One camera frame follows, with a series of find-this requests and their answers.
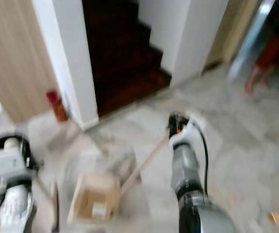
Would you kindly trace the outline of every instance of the marble floor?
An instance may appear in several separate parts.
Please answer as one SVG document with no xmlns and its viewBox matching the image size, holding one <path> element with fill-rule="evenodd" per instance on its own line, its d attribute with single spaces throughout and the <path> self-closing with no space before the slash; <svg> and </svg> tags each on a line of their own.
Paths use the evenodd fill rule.
<svg viewBox="0 0 279 233">
<path fill-rule="evenodd" d="M 66 218 L 80 172 L 102 170 L 122 154 L 141 163 L 165 133 L 171 111 L 193 111 L 206 120 L 209 150 L 209 195 L 225 208 L 240 233 L 279 233 L 267 217 L 279 211 L 279 82 L 270 91 L 255 88 L 246 96 L 244 68 L 237 79 L 228 67 L 165 90 L 121 110 L 86 133 L 73 122 L 58 125 L 49 113 L 16 128 L 0 116 L 3 130 L 19 129 L 31 141 L 35 157 L 45 161 L 40 177 L 56 179 L 61 195 L 61 232 L 173 233 L 178 232 L 178 205 L 170 190 L 171 151 L 164 145 L 121 199 L 120 213 L 103 225 L 67 226 Z M 205 159 L 201 141 L 195 142 L 203 180 Z M 128 171 L 120 168 L 122 178 Z M 49 232 L 48 208 L 35 187 L 38 213 L 35 233 Z"/>
</svg>

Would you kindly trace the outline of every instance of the red shorts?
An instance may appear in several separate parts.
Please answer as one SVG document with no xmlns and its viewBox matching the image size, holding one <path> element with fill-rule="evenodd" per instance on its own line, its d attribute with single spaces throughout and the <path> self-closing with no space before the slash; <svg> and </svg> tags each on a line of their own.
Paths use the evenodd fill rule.
<svg viewBox="0 0 279 233">
<path fill-rule="evenodd" d="M 256 66 L 261 69 L 266 69 L 270 65 L 279 66 L 279 35 L 276 34 L 270 38 L 256 62 Z"/>
</svg>

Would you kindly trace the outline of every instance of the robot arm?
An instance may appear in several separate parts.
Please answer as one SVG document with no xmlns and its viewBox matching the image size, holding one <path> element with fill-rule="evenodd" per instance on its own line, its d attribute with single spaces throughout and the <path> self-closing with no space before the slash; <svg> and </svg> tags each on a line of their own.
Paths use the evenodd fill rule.
<svg viewBox="0 0 279 233">
<path fill-rule="evenodd" d="M 183 114 L 169 117 L 169 144 L 173 149 L 171 186 L 180 209 L 180 233 L 235 233 L 229 216 L 203 191 L 198 175 L 199 165 L 193 143 L 199 137 L 200 127 Z"/>
</svg>

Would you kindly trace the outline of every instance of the black cable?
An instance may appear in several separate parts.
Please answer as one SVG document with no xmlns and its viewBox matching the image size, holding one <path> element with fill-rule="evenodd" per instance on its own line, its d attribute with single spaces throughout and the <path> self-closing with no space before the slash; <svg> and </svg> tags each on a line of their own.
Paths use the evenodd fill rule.
<svg viewBox="0 0 279 233">
<path fill-rule="evenodd" d="M 204 179 L 204 191 L 205 191 L 205 194 L 208 196 L 208 192 L 207 192 L 208 150 L 207 150 L 206 140 L 205 140 L 204 134 L 203 134 L 201 128 L 199 127 L 199 125 L 196 124 L 195 122 L 192 122 L 192 124 L 196 127 L 196 129 L 198 130 L 199 134 L 201 135 L 201 138 L 202 138 L 202 141 L 203 141 L 203 145 L 204 145 L 204 150 L 205 150 L 205 179 Z"/>
</svg>

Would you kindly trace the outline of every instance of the bare foot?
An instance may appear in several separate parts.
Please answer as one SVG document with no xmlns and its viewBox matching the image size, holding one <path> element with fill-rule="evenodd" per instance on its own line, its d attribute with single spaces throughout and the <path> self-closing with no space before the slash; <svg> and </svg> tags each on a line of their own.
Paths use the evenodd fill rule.
<svg viewBox="0 0 279 233">
<path fill-rule="evenodd" d="M 258 82 L 258 85 L 259 85 L 259 86 L 262 86 L 264 89 L 267 89 L 267 90 L 270 90 L 270 89 L 271 89 L 270 85 L 269 85 L 266 81 L 263 81 L 263 80 L 260 80 L 260 81 Z"/>
<path fill-rule="evenodd" d="M 247 83 L 245 84 L 245 93 L 246 93 L 246 94 L 248 94 L 248 95 L 250 95 L 250 96 L 253 96 L 253 94 L 254 94 L 253 89 L 254 89 L 254 86 L 253 86 L 252 83 L 247 82 Z"/>
</svg>

